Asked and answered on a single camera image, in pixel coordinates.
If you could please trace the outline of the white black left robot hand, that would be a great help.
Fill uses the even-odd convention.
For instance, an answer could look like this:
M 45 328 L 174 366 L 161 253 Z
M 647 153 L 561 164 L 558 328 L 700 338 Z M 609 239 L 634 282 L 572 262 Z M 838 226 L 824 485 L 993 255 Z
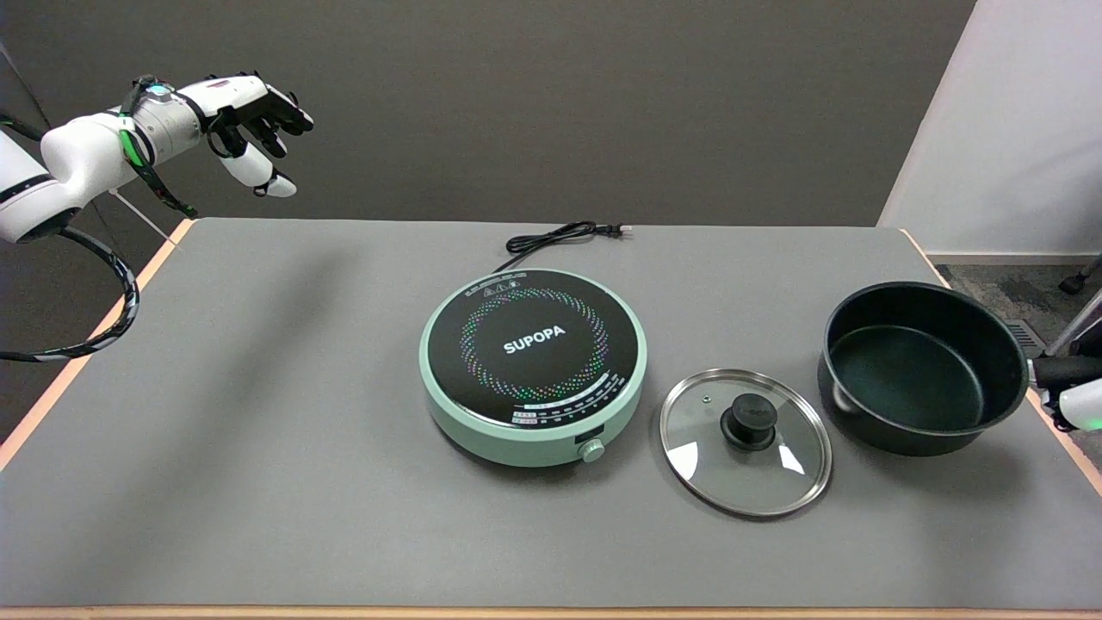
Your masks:
M 310 133 L 314 121 L 292 93 L 277 90 L 256 73 L 239 73 L 210 76 L 176 95 L 193 107 L 201 134 L 233 180 L 258 197 L 295 195 L 295 183 L 276 168 L 273 157 L 287 157 L 281 135 Z

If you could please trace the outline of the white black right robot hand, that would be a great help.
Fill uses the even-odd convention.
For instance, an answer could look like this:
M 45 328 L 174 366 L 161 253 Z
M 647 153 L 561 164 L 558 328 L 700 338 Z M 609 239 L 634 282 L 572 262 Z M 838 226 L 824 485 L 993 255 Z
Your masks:
M 1056 429 L 1101 431 L 1101 378 L 1078 387 L 1037 388 Z

